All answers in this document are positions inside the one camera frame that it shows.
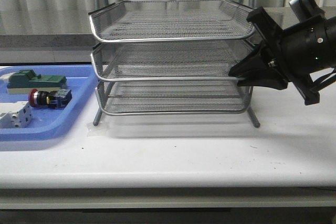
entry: wire mesh tray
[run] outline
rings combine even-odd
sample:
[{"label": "wire mesh tray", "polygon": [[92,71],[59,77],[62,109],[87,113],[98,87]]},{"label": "wire mesh tray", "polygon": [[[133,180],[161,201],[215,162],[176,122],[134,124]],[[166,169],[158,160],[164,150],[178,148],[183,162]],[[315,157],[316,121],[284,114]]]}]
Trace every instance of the wire mesh tray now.
[{"label": "wire mesh tray", "polygon": [[241,39],[252,9],[228,0],[121,1],[89,13],[101,42]]},{"label": "wire mesh tray", "polygon": [[100,82],[96,96],[108,115],[244,112],[252,88],[234,80]]},{"label": "wire mesh tray", "polygon": [[100,44],[91,61],[103,81],[236,80],[228,72],[251,50],[244,40]]}]

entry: green component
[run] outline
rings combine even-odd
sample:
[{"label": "green component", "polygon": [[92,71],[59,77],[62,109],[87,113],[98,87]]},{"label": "green component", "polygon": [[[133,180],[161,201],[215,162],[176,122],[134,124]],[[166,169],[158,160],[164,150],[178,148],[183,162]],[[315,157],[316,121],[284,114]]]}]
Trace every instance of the green component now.
[{"label": "green component", "polygon": [[14,73],[9,78],[7,85],[10,89],[42,89],[56,88],[64,89],[67,86],[67,78],[65,76],[52,76],[35,74],[32,69],[23,69]]}]

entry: mesh tray shelf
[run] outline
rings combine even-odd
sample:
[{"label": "mesh tray shelf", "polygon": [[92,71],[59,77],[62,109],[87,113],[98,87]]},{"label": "mesh tray shelf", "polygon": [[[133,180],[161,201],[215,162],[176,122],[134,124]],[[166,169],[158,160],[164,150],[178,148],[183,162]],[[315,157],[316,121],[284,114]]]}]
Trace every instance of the mesh tray shelf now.
[{"label": "mesh tray shelf", "polygon": [[100,82],[96,95],[108,115],[244,112],[252,88],[233,80]]},{"label": "mesh tray shelf", "polygon": [[101,42],[241,39],[252,9],[228,0],[121,1],[90,13]]},{"label": "mesh tray shelf", "polygon": [[251,52],[244,40],[105,44],[91,54],[103,81],[235,79],[229,69]]}]

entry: robotic arm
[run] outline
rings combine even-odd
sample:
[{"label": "robotic arm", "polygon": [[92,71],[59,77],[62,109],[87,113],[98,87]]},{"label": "robotic arm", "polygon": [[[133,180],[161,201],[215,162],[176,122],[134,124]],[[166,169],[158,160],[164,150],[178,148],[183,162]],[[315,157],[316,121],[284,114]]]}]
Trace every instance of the robotic arm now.
[{"label": "robotic arm", "polygon": [[[326,19],[314,0],[292,0],[290,6],[300,23],[285,30],[262,7],[249,13],[262,41],[229,75],[244,78],[239,86],[282,90],[293,82],[305,105],[319,103],[319,91],[336,81],[336,17]],[[326,68],[334,70],[311,79]]]}]

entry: tray leg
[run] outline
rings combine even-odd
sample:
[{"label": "tray leg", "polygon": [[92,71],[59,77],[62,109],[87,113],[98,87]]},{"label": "tray leg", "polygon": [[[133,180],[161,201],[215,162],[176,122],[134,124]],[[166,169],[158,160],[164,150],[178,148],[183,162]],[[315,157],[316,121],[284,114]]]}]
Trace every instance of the tray leg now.
[{"label": "tray leg", "polygon": [[99,124],[101,115],[103,115],[103,112],[101,111],[101,109],[98,109],[97,114],[96,114],[96,116],[94,117],[94,120],[93,120],[93,125],[94,126],[97,126]]},{"label": "tray leg", "polygon": [[255,115],[251,106],[248,107],[247,114],[248,114],[248,117],[251,119],[251,122],[252,122],[253,126],[255,128],[259,128],[260,127],[259,120],[258,120],[257,116]]}]

